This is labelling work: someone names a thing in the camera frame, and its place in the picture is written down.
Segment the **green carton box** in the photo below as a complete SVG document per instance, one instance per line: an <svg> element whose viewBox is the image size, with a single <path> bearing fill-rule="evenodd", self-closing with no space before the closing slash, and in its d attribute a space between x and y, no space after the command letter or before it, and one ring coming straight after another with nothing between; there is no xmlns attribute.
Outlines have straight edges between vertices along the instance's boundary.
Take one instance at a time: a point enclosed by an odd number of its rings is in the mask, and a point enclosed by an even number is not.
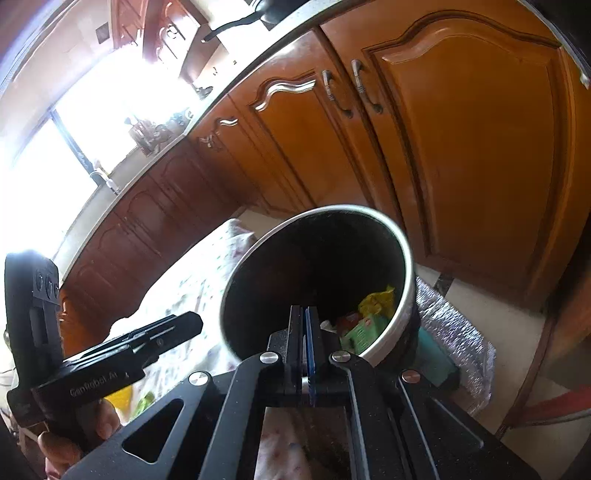
<svg viewBox="0 0 591 480"><path fill-rule="evenodd" d="M383 315L370 314L356 323L352 330L342 335L342 349L356 355L362 354L381 336L388 323L389 320Z"/></svg>

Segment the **yellow seasoning packet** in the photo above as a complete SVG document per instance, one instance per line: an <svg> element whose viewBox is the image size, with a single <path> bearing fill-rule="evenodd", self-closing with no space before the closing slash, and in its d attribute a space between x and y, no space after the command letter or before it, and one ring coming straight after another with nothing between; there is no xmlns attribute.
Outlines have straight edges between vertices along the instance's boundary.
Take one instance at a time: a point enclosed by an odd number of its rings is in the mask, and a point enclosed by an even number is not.
<svg viewBox="0 0 591 480"><path fill-rule="evenodd" d="M388 286L382 292L369 294L359 304L359 312L363 317L370 315L380 315L391 319L396 312L396 302L394 302L394 287Z"/></svg>

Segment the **yellow foam fruit net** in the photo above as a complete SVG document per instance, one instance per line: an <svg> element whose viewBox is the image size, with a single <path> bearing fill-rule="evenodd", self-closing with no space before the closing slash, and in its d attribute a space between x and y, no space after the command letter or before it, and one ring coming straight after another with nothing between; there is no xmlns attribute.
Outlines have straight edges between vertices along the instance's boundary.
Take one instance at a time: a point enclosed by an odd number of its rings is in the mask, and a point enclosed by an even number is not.
<svg viewBox="0 0 591 480"><path fill-rule="evenodd" d="M113 407L120 412L127 412L131 405L132 386L126 386L108 396L105 399L110 402Z"/></svg>

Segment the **white rimmed trash bin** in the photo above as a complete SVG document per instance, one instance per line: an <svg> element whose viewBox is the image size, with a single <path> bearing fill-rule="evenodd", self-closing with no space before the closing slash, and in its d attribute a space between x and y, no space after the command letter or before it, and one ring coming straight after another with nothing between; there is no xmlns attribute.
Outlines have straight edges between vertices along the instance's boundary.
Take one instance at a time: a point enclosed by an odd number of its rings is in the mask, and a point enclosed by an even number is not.
<svg viewBox="0 0 591 480"><path fill-rule="evenodd" d="M369 207L308 210L267 232L235 265L219 310L223 343L245 360L287 328L291 306L315 307L322 321L335 321L388 288L394 312L362 354L374 366L399 362L417 337L417 282L407 236Z"/></svg>

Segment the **kitchen faucet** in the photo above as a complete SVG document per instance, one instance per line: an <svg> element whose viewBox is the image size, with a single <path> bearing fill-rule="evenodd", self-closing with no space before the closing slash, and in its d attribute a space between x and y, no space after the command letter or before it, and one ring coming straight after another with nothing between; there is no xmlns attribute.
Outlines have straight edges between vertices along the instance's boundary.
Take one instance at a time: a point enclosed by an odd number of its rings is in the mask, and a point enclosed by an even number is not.
<svg viewBox="0 0 591 480"><path fill-rule="evenodd" d="M94 180L99 180L101 183L107 186L107 188L115 195L120 194L120 189L116 183L105 173L102 169L95 169L90 173L90 176Z"/></svg>

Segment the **kitchen window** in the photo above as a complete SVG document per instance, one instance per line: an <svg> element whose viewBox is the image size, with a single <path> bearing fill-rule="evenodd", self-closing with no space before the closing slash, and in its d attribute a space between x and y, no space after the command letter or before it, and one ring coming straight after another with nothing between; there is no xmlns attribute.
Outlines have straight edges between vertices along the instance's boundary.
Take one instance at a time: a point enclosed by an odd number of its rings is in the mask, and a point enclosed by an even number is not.
<svg viewBox="0 0 591 480"><path fill-rule="evenodd" d="M54 256L92 196L114 195L90 173L113 170L140 149L124 120L150 121L176 133L197 98L165 65L133 47L106 55L46 113L16 156L1 157L1 252Z"/></svg>

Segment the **brown lower kitchen cabinets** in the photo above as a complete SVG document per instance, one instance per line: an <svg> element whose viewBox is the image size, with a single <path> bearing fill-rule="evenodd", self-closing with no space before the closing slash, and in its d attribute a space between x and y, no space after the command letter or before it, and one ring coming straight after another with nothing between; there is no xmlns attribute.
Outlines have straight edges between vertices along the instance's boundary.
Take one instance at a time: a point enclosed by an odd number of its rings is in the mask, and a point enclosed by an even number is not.
<svg viewBox="0 0 591 480"><path fill-rule="evenodd" d="M519 1L315 7L91 228L64 274L66 352L236 210L336 203L394 218L420 263L541 307L590 212L590 90L566 45Z"/></svg>

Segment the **white dotted tablecloth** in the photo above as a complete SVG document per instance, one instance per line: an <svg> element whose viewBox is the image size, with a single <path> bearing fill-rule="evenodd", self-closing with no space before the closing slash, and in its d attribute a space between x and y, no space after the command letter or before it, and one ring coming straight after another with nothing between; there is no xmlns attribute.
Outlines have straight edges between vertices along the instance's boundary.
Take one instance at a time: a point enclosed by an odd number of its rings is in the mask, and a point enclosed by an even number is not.
<svg viewBox="0 0 591 480"><path fill-rule="evenodd" d="M221 374L238 359L222 342L219 309L230 273L246 251L280 222L245 211L214 229L177 260L147 291L137 311L118 320L110 337L157 319L187 311L197 313L204 329L195 338L163 354L132 386L123 423L141 415L194 370ZM257 479L348 479L349 452L344 417L339 410L270 408L263 420Z"/></svg>

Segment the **silver bubble wrap mat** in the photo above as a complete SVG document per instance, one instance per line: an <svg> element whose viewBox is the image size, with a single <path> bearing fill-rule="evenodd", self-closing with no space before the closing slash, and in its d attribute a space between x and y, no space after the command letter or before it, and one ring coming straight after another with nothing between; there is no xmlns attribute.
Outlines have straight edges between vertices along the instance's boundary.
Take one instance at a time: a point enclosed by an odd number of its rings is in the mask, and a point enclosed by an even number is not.
<svg viewBox="0 0 591 480"><path fill-rule="evenodd" d="M461 405L472 416L488 405L493 393L496 349L444 296L417 276L417 304L421 327L429 333L458 374L447 375L451 391L460 389ZM426 376L434 384L433 376Z"/></svg>

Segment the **utensil holder on counter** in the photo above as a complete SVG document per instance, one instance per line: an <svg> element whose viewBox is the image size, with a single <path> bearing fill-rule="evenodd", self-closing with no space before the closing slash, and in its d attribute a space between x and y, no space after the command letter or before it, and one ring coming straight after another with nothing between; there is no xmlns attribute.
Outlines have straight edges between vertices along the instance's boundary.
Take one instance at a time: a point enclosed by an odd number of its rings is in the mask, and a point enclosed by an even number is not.
<svg viewBox="0 0 591 480"><path fill-rule="evenodd" d="M124 123L129 127L130 137L145 155L156 152L164 141L165 135L162 130L150 121L132 120L127 117Z"/></svg>

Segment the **black wok pan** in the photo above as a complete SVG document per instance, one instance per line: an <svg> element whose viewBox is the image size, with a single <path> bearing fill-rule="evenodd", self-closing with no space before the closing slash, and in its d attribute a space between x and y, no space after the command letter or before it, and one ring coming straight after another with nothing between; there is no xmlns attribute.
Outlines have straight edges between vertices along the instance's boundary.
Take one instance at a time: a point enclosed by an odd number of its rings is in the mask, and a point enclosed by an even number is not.
<svg viewBox="0 0 591 480"><path fill-rule="evenodd" d="M263 21L271 25L279 24L291 13L308 3L308 0L257 0L253 2L252 13L237 20L220 25L201 39L202 43L208 43L222 32L231 28L246 26L256 21Z"/></svg>

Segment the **brown upper wall cabinets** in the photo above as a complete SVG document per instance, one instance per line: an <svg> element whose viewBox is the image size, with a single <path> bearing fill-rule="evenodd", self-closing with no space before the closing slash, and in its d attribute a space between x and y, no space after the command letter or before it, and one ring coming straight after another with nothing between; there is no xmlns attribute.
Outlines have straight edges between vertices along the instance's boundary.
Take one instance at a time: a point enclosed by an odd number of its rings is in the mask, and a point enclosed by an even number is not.
<svg viewBox="0 0 591 480"><path fill-rule="evenodd" d="M113 46L132 46L150 63L159 62L194 85L208 86L235 66L228 49L211 33L204 1L112 0Z"/></svg>

